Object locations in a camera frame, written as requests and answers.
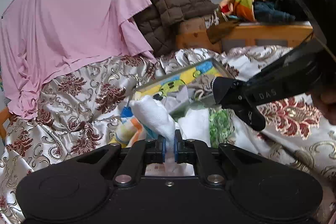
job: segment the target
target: brown quilted jacket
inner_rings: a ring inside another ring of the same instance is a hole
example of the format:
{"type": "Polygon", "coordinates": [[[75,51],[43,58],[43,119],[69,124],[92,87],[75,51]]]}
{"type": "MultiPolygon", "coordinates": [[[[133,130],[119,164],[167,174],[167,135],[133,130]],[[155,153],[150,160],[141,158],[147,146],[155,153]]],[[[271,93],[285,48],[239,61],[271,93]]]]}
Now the brown quilted jacket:
{"type": "Polygon", "coordinates": [[[210,0],[151,0],[152,5],[134,20],[155,56],[175,49],[176,23],[211,14],[217,5],[210,0]]]}

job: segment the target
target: silver bolt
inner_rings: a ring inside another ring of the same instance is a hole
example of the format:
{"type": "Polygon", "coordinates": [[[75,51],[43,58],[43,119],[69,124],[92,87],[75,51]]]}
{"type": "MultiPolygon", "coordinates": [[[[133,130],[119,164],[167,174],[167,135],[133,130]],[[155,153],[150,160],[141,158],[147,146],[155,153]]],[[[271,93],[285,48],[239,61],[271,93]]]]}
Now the silver bolt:
{"type": "Polygon", "coordinates": [[[132,178],[129,175],[118,175],[115,178],[116,182],[119,182],[119,183],[122,183],[122,184],[130,182],[131,180],[132,180],[132,178]]]}
{"type": "Polygon", "coordinates": [[[208,181],[212,183],[222,183],[224,178],[221,175],[213,174],[208,176],[208,181]]]}
{"type": "Polygon", "coordinates": [[[174,185],[174,182],[172,182],[172,181],[167,181],[167,182],[165,183],[165,185],[168,186],[168,187],[170,187],[170,186],[173,186],[173,185],[174,185]]]}

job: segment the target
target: pink sheet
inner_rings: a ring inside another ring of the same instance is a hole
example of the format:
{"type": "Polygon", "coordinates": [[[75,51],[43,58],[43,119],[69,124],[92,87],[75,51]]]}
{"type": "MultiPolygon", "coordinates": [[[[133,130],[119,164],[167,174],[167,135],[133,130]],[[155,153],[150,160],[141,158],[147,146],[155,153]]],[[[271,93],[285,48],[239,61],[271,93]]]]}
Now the pink sheet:
{"type": "Polygon", "coordinates": [[[41,86],[110,56],[152,50],[132,20],[150,0],[14,0],[0,22],[0,60],[11,113],[37,116],[41,86]]]}

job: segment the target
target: folded white towel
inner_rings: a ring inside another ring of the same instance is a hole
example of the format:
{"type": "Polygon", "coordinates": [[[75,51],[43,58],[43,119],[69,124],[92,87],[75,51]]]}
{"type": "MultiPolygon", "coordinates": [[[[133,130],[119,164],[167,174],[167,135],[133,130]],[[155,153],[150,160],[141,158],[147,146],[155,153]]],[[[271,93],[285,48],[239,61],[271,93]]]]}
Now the folded white towel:
{"type": "Polygon", "coordinates": [[[165,107],[149,95],[129,105],[139,122],[166,138],[166,150],[174,151],[175,122],[165,107]]]}
{"type": "Polygon", "coordinates": [[[211,147],[208,108],[197,110],[190,108],[185,117],[179,118],[177,122],[187,139],[201,140],[211,147]]]}

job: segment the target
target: floral bedspread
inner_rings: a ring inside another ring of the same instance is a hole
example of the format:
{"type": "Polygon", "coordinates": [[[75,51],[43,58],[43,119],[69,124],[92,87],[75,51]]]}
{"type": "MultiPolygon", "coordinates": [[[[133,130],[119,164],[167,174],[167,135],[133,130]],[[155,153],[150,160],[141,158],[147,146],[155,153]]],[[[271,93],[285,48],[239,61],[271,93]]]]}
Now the floral bedspread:
{"type": "MultiPolygon", "coordinates": [[[[179,50],[153,65],[142,56],[111,57],[55,78],[43,86],[38,117],[14,116],[0,158],[0,222],[21,223],[16,200],[19,181],[35,170],[109,143],[132,89],[184,66],[216,58],[237,79],[247,80],[290,48],[234,48],[228,54],[205,49],[179,50]]],[[[312,173],[323,185],[316,218],[327,223],[335,210],[336,127],[307,95],[272,102],[259,109],[267,127],[255,132],[233,116],[230,142],[253,153],[312,173]]]]}

